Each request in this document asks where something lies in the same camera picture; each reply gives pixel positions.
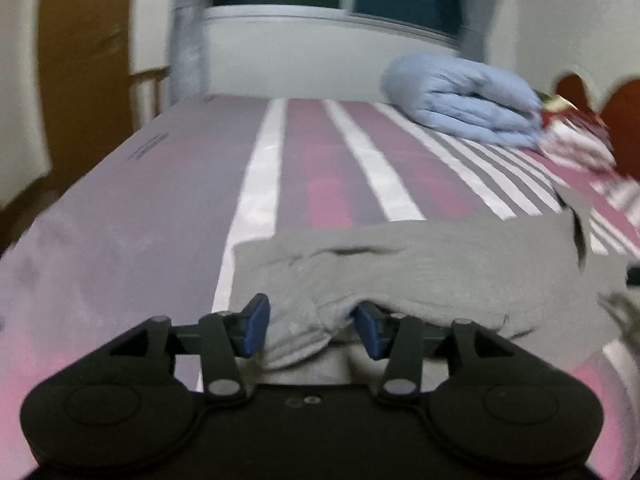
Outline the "grey fleece pants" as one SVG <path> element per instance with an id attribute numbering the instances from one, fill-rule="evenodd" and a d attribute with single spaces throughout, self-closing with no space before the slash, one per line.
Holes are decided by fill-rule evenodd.
<path id="1" fill-rule="evenodd" d="M 363 301 L 428 325 L 467 318 L 559 367 L 639 330 L 630 261 L 590 248 L 589 203 L 555 191 L 558 211 L 284 232 L 235 247 L 229 306 L 270 301 L 262 365 L 323 351 Z"/>

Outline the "striped pink grey bedsheet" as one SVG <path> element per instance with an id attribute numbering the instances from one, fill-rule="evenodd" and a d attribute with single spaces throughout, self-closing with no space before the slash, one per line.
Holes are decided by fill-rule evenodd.
<path id="1" fill-rule="evenodd" d="M 564 185 L 593 206 L 596 177 L 446 136 L 382 103 L 212 96 L 171 107 L 2 256 L 2 477 L 35 463 L 20 428 L 29 390 L 152 315 L 188 324 L 221 308 L 234 244 L 280 229 L 548 214 Z"/>

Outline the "folded light blue duvet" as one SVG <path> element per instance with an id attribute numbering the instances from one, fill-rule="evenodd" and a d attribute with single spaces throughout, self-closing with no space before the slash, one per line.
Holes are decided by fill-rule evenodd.
<path id="1" fill-rule="evenodd" d="M 541 137 L 541 100 L 503 68 L 410 53 L 386 68 L 381 91 L 413 122 L 450 136 L 514 148 L 536 148 Z"/>

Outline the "striped pillow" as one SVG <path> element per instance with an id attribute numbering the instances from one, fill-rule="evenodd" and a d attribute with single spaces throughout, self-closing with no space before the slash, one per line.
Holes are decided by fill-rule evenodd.
<path id="1" fill-rule="evenodd" d="M 639 252 L 639 182 L 631 177 L 606 174 L 588 182 L 593 220 L 626 252 Z"/>

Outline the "wooden chair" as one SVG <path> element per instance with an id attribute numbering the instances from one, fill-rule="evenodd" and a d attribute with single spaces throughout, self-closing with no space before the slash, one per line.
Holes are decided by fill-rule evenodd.
<path id="1" fill-rule="evenodd" d="M 163 92 L 168 73 L 167 66 L 160 66 L 142 70 L 128 77 L 134 130 L 142 128 L 163 111 Z"/>

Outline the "folded white pink blanket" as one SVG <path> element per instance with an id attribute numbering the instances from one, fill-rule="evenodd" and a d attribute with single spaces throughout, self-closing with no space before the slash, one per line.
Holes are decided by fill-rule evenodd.
<path id="1" fill-rule="evenodd" d="M 569 100 L 538 92 L 541 136 L 537 151 L 558 165 L 592 172 L 616 168 L 608 127 L 591 110 Z"/>

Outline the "red wooden headboard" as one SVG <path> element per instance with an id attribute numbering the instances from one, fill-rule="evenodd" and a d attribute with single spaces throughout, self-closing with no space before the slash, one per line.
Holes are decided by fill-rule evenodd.
<path id="1" fill-rule="evenodd" d="M 566 72 L 556 78 L 554 91 L 578 110 L 599 115 L 608 127 L 617 171 L 623 176 L 640 177 L 640 80 L 630 77 L 618 84 L 605 104 L 595 112 L 586 84 L 577 74 Z"/>

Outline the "grey curtain left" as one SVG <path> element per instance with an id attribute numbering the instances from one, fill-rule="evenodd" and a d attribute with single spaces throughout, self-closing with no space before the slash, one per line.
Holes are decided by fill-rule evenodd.
<path id="1" fill-rule="evenodd" d="M 208 89 L 207 0 L 174 0 L 169 39 L 169 96 L 176 104 Z"/>

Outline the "grey curtain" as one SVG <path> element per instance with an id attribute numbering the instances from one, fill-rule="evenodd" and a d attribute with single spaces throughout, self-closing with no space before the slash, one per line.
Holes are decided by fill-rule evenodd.
<path id="1" fill-rule="evenodd" d="M 169 96 L 176 104 L 208 89 L 207 0 L 174 0 L 169 39 Z"/>
<path id="2" fill-rule="evenodd" d="M 460 0 L 458 48 L 462 58 L 485 62 L 486 38 L 499 0 Z"/>

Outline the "brown wooden door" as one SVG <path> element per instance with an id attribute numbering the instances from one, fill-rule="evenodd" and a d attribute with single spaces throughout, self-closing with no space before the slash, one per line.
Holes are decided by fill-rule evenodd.
<path id="1" fill-rule="evenodd" d="M 134 132 L 130 0 L 39 0 L 37 53 L 50 179 L 68 188 Z"/>

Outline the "grey curtain right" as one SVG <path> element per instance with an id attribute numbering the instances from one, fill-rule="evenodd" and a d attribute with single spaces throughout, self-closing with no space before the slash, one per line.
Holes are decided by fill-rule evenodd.
<path id="1" fill-rule="evenodd" d="M 460 0 L 458 48 L 462 58 L 485 62 L 486 38 L 499 0 Z"/>

